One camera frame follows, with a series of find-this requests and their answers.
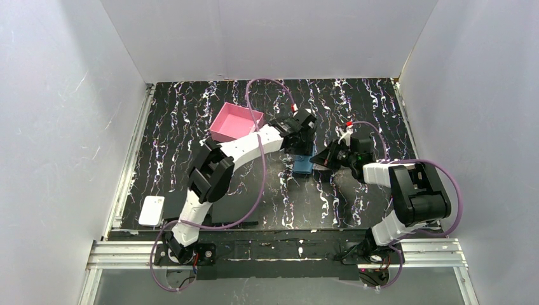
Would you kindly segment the blue leather card holder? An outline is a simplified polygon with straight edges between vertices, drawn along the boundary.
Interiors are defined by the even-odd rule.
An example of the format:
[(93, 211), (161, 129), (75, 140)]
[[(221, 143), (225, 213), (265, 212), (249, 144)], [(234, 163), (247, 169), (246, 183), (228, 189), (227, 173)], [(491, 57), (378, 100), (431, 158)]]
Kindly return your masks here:
[(311, 175), (313, 172), (313, 163), (311, 156), (295, 155), (292, 173), (295, 175)]

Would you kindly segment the pink plastic tray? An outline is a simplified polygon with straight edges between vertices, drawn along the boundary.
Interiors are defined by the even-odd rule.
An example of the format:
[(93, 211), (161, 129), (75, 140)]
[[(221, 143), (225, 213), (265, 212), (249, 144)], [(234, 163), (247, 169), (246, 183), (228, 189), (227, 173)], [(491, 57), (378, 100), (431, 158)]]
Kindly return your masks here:
[(214, 141), (230, 142), (254, 132), (255, 125), (248, 108), (225, 102), (209, 132)]

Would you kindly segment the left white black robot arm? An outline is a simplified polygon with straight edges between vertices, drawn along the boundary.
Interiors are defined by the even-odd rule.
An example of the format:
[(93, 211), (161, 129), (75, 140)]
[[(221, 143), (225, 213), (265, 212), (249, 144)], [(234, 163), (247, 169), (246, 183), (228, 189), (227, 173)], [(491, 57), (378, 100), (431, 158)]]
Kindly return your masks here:
[(204, 141), (188, 170), (186, 198), (179, 219), (162, 236), (165, 249), (179, 264), (189, 263), (206, 214), (228, 192), (235, 170), (273, 152), (311, 154), (316, 128), (315, 115), (309, 109), (299, 109), (239, 139), (223, 143)]

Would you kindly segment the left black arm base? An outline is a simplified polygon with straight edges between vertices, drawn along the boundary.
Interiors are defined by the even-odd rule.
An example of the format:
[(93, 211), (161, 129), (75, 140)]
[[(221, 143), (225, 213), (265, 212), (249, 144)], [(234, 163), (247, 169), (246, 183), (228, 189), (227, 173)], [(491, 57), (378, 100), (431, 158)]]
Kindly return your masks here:
[(153, 257), (154, 266), (212, 266), (217, 254), (216, 244), (195, 243), (182, 249), (180, 256), (175, 255), (168, 245), (159, 243)]

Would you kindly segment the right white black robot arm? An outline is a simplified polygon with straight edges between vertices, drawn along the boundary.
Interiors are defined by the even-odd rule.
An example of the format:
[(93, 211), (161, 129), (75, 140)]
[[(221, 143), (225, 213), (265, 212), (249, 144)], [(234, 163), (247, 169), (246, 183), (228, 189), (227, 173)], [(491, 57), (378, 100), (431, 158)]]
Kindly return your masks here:
[(361, 243), (339, 255), (339, 260), (352, 253), (380, 255), (398, 239), (451, 214), (451, 203), (436, 167), (425, 162), (378, 163), (372, 139), (333, 140), (310, 161), (330, 170), (348, 168), (358, 182), (391, 190), (393, 210), (367, 230)]

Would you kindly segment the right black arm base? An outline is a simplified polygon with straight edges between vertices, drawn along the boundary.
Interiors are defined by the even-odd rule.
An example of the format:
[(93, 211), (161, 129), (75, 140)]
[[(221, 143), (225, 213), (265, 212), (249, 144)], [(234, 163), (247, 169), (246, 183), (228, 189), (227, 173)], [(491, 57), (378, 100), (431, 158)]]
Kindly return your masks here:
[(369, 246), (362, 243), (348, 243), (342, 248), (333, 259), (345, 265), (374, 264), (380, 268), (385, 268), (391, 263), (399, 263), (399, 251), (402, 245), (396, 243), (389, 246)]

